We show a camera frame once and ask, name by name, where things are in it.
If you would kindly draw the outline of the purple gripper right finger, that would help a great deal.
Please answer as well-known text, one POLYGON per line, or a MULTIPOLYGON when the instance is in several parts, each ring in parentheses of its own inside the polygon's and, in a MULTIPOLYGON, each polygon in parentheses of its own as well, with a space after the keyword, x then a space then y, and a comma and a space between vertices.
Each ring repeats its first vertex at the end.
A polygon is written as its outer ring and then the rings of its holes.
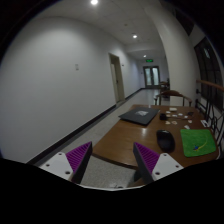
POLYGON ((158 154, 137 142, 133 144, 133 153, 145 184, 183 169, 169 154, 158 154))

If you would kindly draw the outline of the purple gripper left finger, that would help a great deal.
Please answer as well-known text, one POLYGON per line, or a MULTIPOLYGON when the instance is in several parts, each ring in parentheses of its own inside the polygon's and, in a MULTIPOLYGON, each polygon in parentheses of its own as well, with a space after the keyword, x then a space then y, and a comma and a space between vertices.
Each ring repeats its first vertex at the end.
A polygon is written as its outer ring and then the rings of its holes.
POLYGON ((40 168, 65 180, 79 184, 85 173, 92 151, 92 143, 87 142, 68 153, 56 153, 40 168))

